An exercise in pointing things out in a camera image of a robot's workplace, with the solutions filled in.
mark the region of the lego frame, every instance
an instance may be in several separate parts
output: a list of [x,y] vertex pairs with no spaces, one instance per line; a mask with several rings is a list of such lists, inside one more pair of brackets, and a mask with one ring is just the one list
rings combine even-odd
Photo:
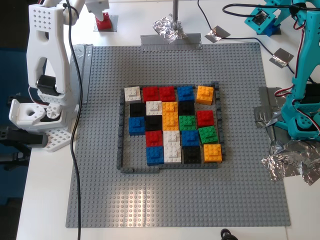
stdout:
[[[192,87],[192,89],[196,89],[196,85],[191,84],[173,84],[174,90],[177,91],[178,87]],[[214,88],[214,95],[213,95],[213,101],[215,103],[215,126],[216,126],[216,133],[218,136],[218,143],[221,144],[221,152],[222,152],[222,159],[224,158],[224,155],[226,154],[225,146],[224,146],[224,133],[222,128],[222,109],[221,109],[221,102],[220,102],[220,90],[219,90],[219,82],[213,81],[211,84],[202,84],[201,86],[205,87],[213,87]],[[142,96],[143,88],[145,87],[168,87],[168,85],[140,85],[140,95]],[[146,164],[146,167],[144,168],[134,168],[134,167],[125,167],[123,162],[123,155],[124,155],[124,148],[126,147],[124,145],[124,130],[125,130],[125,117],[126,117],[126,111],[125,111],[125,89],[121,89],[120,99],[119,99],[119,122],[118,122],[118,140],[117,140],[117,157],[116,157],[116,168],[124,174],[158,174],[160,170],[165,169],[217,169],[218,164],[217,163],[184,163],[182,160],[182,163],[164,163],[159,164],[156,166],[148,167]]]

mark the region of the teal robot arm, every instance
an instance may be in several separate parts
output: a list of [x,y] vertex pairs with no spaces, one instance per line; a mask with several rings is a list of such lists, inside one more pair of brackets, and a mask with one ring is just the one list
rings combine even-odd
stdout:
[[[269,0],[267,5],[305,4],[306,2],[320,8],[320,0],[293,0],[292,2],[291,0]],[[282,9],[278,19],[275,20],[275,10],[277,9],[263,8],[263,6],[256,8],[252,15],[262,14],[263,19],[267,22],[261,23],[261,16],[258,16],[247,18],[245,23],[257,33],[265,33],[272,27],[279,27],[279,24],[291,13],[289,9]],[[302,30],[304,42],[297,60],[296,74],[292,78],[291,94],[287,95],[281,109],[284,121],[279,121],[275,125],[287,130],[292,139],[320,141],[320,112],[318,112],[320,110],[320,84],[307,84],[311,73],[320,65],[320,12],[300,10],[293,18],[298,25],[304,25]]]

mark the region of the gray lego border wall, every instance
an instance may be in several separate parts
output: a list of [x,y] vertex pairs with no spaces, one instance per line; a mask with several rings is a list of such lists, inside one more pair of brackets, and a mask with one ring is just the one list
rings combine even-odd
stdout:
[[[173,85],[175,94],[177,95],[177,87],[185,87],[191,85]],[[203,86],[213,87],[214,88],[214,98],[212,105],[203,105],[203,104],[194,104],[194,108],[196,111],[202,110],[213,110],[214,113],[214,125],[216,128],[216,132],[218,135],[218,143],[221,144],[221,152],[222,157],[226,154],[226,149],[224,146],[224,133],[222,129],[222,113],[221,113],[221,103],[220,103],[220,90],[219,90],[219,83],[212,82],[211,84],[203,84]],[[142,85],[140,87],[140,95],[142,94],[142,88],[144,87],[166,87],[166,85]],[[197,86],[192,85],[194,95],[197,95]],[[147,166],[147,158],[145,155],[146,151],[146,137],[145,136],[130,136],[128,132],[128,119],[129,119],[129,112],[130,112],[130,104],[125,102],[125,92],[124,89],[121,90],[121,95],[119,99],[119,128],[118,128],[118,151],[117,151],[117,158],[116,158],[116,168],[121,171],[121,173],[126,174],[157,174],[160,170],[165,169],[217,169],[217,163],[199,163],[199,164],[184,164],[184,150],[181,146],[181,157],[182,163],[179,164],[172,164],[172,163],[165,163],[159,164],[157,166]],[[137,141],[142,141],[144,144],[136,145]],[[132,157],[130,149],[134,147],[141,152],[141,157]],[[200,144],[200,152],[201,152],[201,160],[204,161],[204,152],[203,152],[203,145]]]

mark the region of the black cable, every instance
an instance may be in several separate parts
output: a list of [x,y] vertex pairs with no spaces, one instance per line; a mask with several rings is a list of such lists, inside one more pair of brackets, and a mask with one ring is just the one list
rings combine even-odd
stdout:
[[303,7],[303,6],[298,6],[298,5],[258,5],[258,4],[242,4],[242,3],[232,3],[224,6],[222,8],[222,11],[225,14],[229,14],[232,16],[237,16],[237,17],[244,17],[244,18],[254,18],[256,15],[251,15],[251,14],[239,14],[239,13],[234,13],[227,11],[226,9],[231,8],[231,7],[245,7],[245,8],[261,8],[261,9],[292,9],[296,10],[296,12],[300,10],[304,11],[320,11],[320,8],[316,7]]
[[204,12],[204,11],[202,10],[202,8],[200,7],[199,0],[198,0],[198,7],[199,7],[199,9],[201,10],[201,12],[203,13],[203,16],[204,16],[207,24],[209,25],[209,28],[210,28],[210,31],[211,31],[211,30],[212,30],[212,27],[211,27],[211,25],[210,25],[210,22],[209,22],[207,16],[205,15],[205,12]]
[[[206,19],[206,22],[208,23],[208,26],[209,26],[210,31],[211,31],[212,28],[211,28],[211,26],[210,26],[210,23],[209,23],[209,21],[208,21],[208,19],[207,19],[207,16],[206,16],[205,12],[204,12],[204,11],[201,9],[201,7],[200,7],[199,0],[198,0],[198,7],[200,8],[200,10],[201,10],[204,18]],[[270,55],[272,55],[272,56],[274,55],[274,54],[273,54],[258,38],[256,38],[256,37],[223,37],[222,39],[230,39],[230,40],[249,40],[249,39],[254,39],[254,40],[257,40],[257,41],[261,44],[261,46],[262,46]],[[291,69],[291,67],[289,66],[289,64],[287,64],[286,66],[288,67],[288,69],[289,69],[289,70],[293,73],[293,75],[294,75],[295,72]],[[316,83],[316,82],[314,82],[314,81],[312,80],[311,77],[309,77],[309,81],[310,81],[311,83],[313,83],[313,84]]]
[[74,151],[74,139],[75,139],[76,129],[78,127],[79,119],[80,119],[80,115],[81,115],[82,101],[83,101],[83,87],[82,87],[82,81],[81,81],[81,75],[80,75],[80,69],[79,69],[78,61],[77,61],[75,50],[74,50],[74,47],[72,45],[72,40],[71,40],[71,28],[72,28],[72,12],[71,12],[71,9],[73,9],[73,8],[70,5],[69,0],[66,0],[66,4],[67,4],[67,7],[68,7],[68,11],[69,11],[69,34],[68,34],[69,45],[70,45],[73,61],[74,61],[74,64],[75,64],[76,73],[78,75],[79,94],[80,94],[79,109],[78,109],[78,113],[76,115],[76,120],[75,120],[75,124],[74,124],[73,130],[72,130],[71,143],[70,143],[70,151],[71,151],[71,156],[72,156],[73,165],[74,165],[74,171],[75,171],[75,176],[76,176],[77,198],[78,198],[77,199],[78,200],[78,238],[77,239],[80,240],[81,239],[81,186],[80,186],[79,168],[78,168],[77,159],[76,159],[76,155],[75,155],[75,151]]

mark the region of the wire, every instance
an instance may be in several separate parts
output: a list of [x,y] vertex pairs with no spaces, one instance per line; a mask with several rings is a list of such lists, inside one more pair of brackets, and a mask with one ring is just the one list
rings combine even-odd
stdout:
[[77,198],[78,198],[78,237],[77,237],[77,239],[80,240],[81,239],[81,186],[80,186],[79,168],[78,168],[77,159],[76,159],[76,155],[75,155],[75,151],[74,151],[74,139],[75,139],[76,129],[77,129],[78,124],[79,124],[81,110],[82,110],[83,87],[82,87],[81,74],[80,74],[78,61],[77,61],[75,50],[74,50],[74,47],[72,45],[72,40],[71,40],[71,28],[72,28],[72,12],[71,12],[71,9],[73,9],[73,8],[70,5],[69,0],[66,0],[66,4],[67,4],[67,7],[68,7],[68,11],[69,11],[69,33],[68,33],[69,45],[70,45],[73,61],[74,61],[74,64],[75,64],[76,73],[78,75],[79,94],[80,94],[79,109],[78,109],[78,113],[76,115],[76,120],[75,120],[75,124],[74,124],[73,130],[72,130],[71,143],[70,143],[70,151],[71,151],[71,156],[72,156],[73,165],[74,165],[74,171],[75,171],[75,176],[76,176]]
[[297,5],[258,5],[258,4],[242,4],[242,3],[232,3],[224,6],[222,8],[222,11],[225,14],[229,14],[232,16],[237,16],[237,17],[244,17],[244,18],[254,18],[257,15],[252,15],[252,14],[239,14],[235,12],[230,12],[227,11],[226,9],[231,8],[231,7],[245,7],[245,8],[260,8],[260,9],[295,9],[295,10],[304,10],[304,11],[320,11],[320,8],[316,7],[302,7],[302,6],[297,6]]
[[303,28],[302,28],[302,31],[301,31],[301,39],[300,39],[300,44],[299,44],[299,48],[298,48],[298,53],[296,55],[295,74],[294,74],[294,78],[295,79],[297,78],[297,75],[298,75],[299,57],[300,57],[302,44],[303,44],[303,41],[304,41],[304,36],[305,36],[305,29],[306,28],[304,27],[304,25],[305,24],[303,24]]
[[305,27],[306,21],[304,21],[304,23],[303,23],[301,26],[299,26],[299,27],[296,28],[297,23],[298,23],[298,20],[296,20],[296,21],[294,22],[294,24],[293,24],[293,29],[294,29],[294,30],[303,29],[303,28]]
[[[207,24],[208,24],[208,26],[209,26],[209,28],[210,28],[210,31],[212,30],[212,28],[211,28],[211,25],[210,25],[210,23],[209,23],[209,21],[208,21],[208,19],[207,19],[207,16],[206,16],[206,14],[205,14],[205,12],[202,10],[202,8],[200,7],[200,4],[199,4],[199,0],[197,1],[197,3],[198,3],[198,7],[200,8],[200,10],[201,10],[201,12],[202,12],[202,14],[203,14],[203,16],[204,16],[204,18],[205,18],[205,20],[206,20],[206,22],[207,22]],[[256,38],[256,37],[224,37],[223,39],[229,39],[229,40],[250,40],[250,39],[254,39],[254,40],[257,40],[260,44],[261,44],[261,46],[270,54],[270,55],[274,55],[258,38]],[[295,72],[292,70],[292,68],[289,66],[289,64],[287,64],[286,65],[287,67],[288,67],[288,69],[290,70],[290,72],[292,73],[292,74],[295,74]],[[312,78],[311,77],[309,77],[309,81],[311,82],[311,83],[313,83],[313,84],[315,84],[316,82],[314,82],[313,80],[312,80]]]
[[209,25],[209,28],[210,28],[210,31],[211,31],[211,30],[212,30],[212,27],[211,27],[211,25],[210,25],[210,22],[209,22],[207,16],[205,15],[205,12],[204,12],[204,11],[202,10],[202,8],[200,7],[199,0],[198,0],[197,3],[198,3],[199,9],[201,10],[201,12],[202,12],[202,14],[203,14],[203,16],[204,16],[204,18],[205,18],[205,20],[206,20],[206,23]]
[[290,86],[290,87],[287,87],[287,88],[279,89],[279,90],[275,91],[274,96],[275,96],[275,97],[282,97],[282,96],[291,94],[291,92],[285,92],[285,93],[282,93],[282,92],[288,91],[288,90],[292,89],[293,87],[294,87],[294,85],[292,85],[292,86]]
[[40,102],[34,100],[34,98],[33,98],[32,95],[31,95],[30,88],[31,88],[31,86],[29,86],[28,92],[29,92],[29,96],[30,96],[31,101],[34,102],[35,104],[39,104],[39,105],[43,105],[43,106],[46,106],[46,107],[47,107],[48,104],[46,104],[46,103],[40,103]]

